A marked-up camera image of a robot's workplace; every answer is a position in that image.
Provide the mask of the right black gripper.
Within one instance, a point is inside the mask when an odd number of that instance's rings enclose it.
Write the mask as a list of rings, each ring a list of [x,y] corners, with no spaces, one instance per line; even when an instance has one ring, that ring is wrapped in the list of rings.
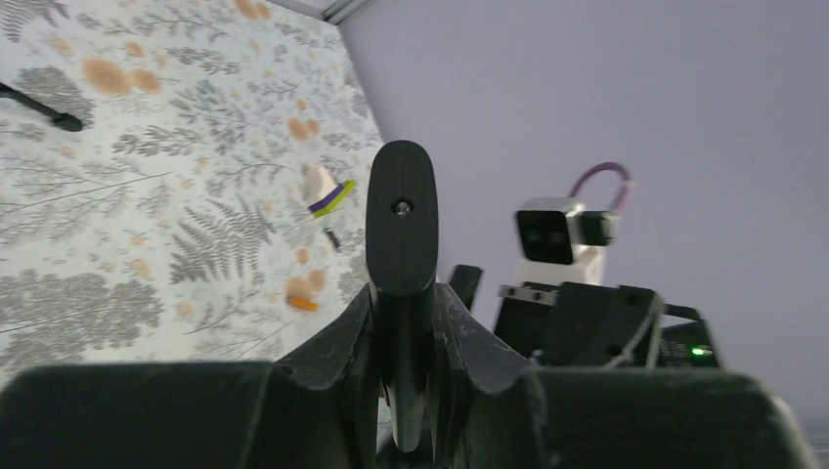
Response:
[[[483,270],[455,265],[449,286],[471,311]],[[665,303],[654,291],[576,282],[503,285],[494,333],[531,362],[546,366],[656,365]]]

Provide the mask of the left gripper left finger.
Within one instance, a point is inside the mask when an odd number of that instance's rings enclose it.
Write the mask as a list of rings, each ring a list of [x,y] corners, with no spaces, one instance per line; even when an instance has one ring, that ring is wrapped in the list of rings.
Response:
[[[281,468],[372,468],[378,370],[367,286],[320,332],[275,363],[275,457]]]

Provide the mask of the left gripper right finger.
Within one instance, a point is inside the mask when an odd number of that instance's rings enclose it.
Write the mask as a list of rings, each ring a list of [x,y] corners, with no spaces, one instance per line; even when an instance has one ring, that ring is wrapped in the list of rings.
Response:
[[[535,468],[538,382],[530,363],[436,287],[430,377],[433,457],[440,468]]]

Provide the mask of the orange battery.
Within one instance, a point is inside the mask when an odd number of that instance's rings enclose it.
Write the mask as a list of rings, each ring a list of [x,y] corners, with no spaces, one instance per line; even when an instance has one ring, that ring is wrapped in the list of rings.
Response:
[[[315,312],[318,310],[319,306],[316,302],[298,296],[288,296],[286,298],[287,304],[292,308],[302,310],[302,311],[310,311]]]

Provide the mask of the small black battery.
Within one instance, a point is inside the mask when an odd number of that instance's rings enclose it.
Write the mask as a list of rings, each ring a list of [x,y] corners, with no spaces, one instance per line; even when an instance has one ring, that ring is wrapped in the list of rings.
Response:
[[[341,251],[341,241],[336,233],[331,228],[325,228],[324,234],[327,236],[328,240],[330,241],[332,248],[335,252]]]

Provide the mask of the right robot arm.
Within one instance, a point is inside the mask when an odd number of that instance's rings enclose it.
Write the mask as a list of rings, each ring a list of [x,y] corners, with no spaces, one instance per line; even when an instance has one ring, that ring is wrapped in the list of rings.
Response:
[[[495,335],[540,365],[721,366],[704,317],[651,290],[525,281],[502,285],[499,295]]]

